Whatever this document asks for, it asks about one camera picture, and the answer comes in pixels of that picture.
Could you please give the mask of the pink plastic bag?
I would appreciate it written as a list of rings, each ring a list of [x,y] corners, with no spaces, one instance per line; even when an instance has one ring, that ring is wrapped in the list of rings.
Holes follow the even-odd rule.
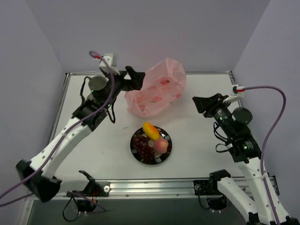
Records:
[[[140,90],[129,91],[124,98],[127,111],[136,117],[155,116],[178,99],[186,86],[186,72],[180,62],[166,58],[145,72]]]

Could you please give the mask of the orange fake fruit slice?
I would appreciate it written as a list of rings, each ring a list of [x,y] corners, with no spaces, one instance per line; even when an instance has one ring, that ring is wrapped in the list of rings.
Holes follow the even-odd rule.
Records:
[[[160,133],[159,131],[149,122],[145,122],[143,124],[143,130],[145,134],[153,141],[156,141],[160,138]]]

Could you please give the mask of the fake peach pink yellow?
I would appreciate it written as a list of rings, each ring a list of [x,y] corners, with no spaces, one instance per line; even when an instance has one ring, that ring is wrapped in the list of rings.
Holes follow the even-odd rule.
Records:
[[[154,150],[159,154],[165,154],[168,149],[168,141],[166,139],[158,139],[153,143]]]

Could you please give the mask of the red fake grape bunch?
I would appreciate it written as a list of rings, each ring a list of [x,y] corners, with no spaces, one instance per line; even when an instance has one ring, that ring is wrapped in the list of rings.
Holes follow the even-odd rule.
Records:
[[[137,159],[142,163],[150,163],[155,159],[155,151],[150,138],[146,135],[137,134],[131,139],[133,154],[137,155]]]

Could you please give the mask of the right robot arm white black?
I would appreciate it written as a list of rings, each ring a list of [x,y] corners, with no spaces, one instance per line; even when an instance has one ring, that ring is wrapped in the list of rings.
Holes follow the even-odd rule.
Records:
[[[243,107],[229,111],[226,98],[218,93],[192,100],[199,113],[205,118],[214,118],[216,127],[223,130],[226,151],[241,170],[252,196],[249,197],[226,170],[210,173],[209,190],[227,197],[248,225],[298,225],[298,219],[291,217],[279,201],[265,170],[262,151],[248,127],[252,113]]]

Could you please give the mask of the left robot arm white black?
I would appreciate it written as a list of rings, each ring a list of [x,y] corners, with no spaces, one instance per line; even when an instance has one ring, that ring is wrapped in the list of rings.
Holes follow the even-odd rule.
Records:
[[[121,91],[140,90],[144,72],[127,66],[124,71],[110,76],[107,72],[89,79],[91,93],[72,113],[63,130],[30,161],[21,160],[16,169],[24,185],[41,202],[53,199],[58,193],[91,196],[101,186],[87,172],[80,170],[79,179],[62,181],[55,174],[64,159],[105,119]]]

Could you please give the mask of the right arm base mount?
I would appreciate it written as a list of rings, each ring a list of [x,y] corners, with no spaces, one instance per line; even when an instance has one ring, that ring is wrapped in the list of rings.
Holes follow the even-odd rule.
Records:
[[[194,194],[199,196],[223,195],[208,179],[193,181]]]

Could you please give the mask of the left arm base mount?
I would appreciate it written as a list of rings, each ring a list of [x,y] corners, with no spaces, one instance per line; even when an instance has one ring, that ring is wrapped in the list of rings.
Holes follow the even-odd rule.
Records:
[[[71,197],[78,194],[78,196],[84,197],[108,197],[110,188],[110,182],[108,181],[101,181],[97,182],[90,174],[88,174],[84,170],[80,170],[79,173],[84,175],[86,179],[89,181],[87,185],[84,187],[83,190],[72,190],[71,192],[68,191],[66,196]]]

